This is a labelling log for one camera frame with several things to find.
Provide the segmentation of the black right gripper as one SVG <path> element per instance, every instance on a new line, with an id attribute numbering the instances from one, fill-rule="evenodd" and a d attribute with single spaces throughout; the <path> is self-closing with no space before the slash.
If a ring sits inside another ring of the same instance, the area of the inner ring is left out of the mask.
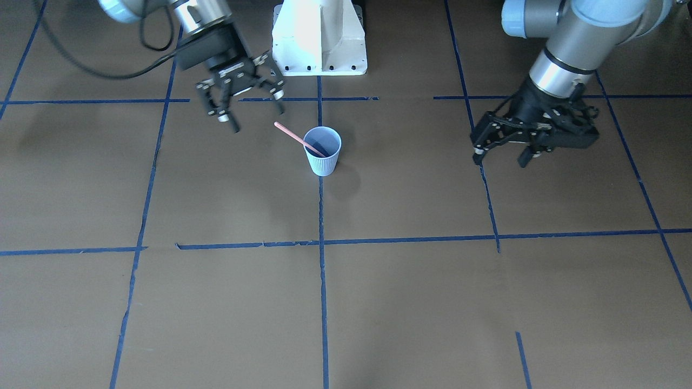
<path id="1" fill-rule="evenodd" d="M 241 34 L 233 24 L 215 24 L 183 39 L 176 49 L 176 63 L 187 70 L 198 64 L 205 63 L 211 72 L 239 71 L 241 67 L 244 79 L 249 88 L 266 91 L 275 103 L 280 115 L 285 113 L 283 104 L 284 84 L 283 73 L 279 69 L 271 51 L 250 58 Z M 239 133 L 241 128 L 236 120 L 231 106 L 234 95 L 235 73 L 225 76 L 205 79 L 196 84 L 197 95 L 210 117 L 218 122 L 229 125 L 233 133 Z"/>

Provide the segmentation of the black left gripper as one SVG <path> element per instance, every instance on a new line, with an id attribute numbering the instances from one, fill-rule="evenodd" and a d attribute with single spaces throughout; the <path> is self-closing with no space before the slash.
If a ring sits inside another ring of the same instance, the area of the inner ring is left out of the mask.
<path id="1" fill-rule="evenodd" d="M 521 168 L 527 167 L 542 153 L 553 152 L 553 147 L 546 145 L 546 142 L 550 140 L 550 134 L 532 132 L 533 124 L 546 124 L 547 109 L 545 107 L 564 99 L 575 102 L 581 99 L 581 96 L 578 94 L 568 98 L 552 96 L 536 86 L 530 77 L 526 77 L 519 90 L 513 95 L 508 119 L 487 111 L 472 128 L 470 141 L 474 146 L 475 165 L 482 165 L 482 160 L 490 150 L 508 142 L 527 143 L 527 147 L 517 158 Z"/>

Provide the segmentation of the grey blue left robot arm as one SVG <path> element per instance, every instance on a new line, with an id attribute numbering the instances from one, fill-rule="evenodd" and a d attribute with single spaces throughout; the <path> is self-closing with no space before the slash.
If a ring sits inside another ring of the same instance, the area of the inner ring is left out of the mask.
<path id="1" fill-rule="evenodd" d="M 509 36 L 546 38 L 517 91 L 484 113 L 470 133 L 474 163 L 506 143 L 525 145 L 525 167 L 556 148 L 586 149 L 599 139 L 598 109 L 583 94 L 609 54 L 667 19 L 672 1 L 506 1 L 501 21 Z"/>

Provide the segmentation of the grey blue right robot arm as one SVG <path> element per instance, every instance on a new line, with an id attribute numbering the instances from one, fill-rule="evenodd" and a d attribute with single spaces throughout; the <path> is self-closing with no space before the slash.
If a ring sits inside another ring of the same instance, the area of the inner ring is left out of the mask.
<path id="1" fill-rule="evenodd" d="M 181 69 L 203 64 L 210 77 L 195 90 L 208 116 L 240 126 L 230 108 L 232 99 L 252 89 L 262 89 L 285 112 L 284 79 L 271 52 L 253 57 L 237 30 L 227 1 L 100 1 L 102 10 L 118 22 L 142 22 L 156 10 L 173 11 L 184 31 L 173 56 Z"/>

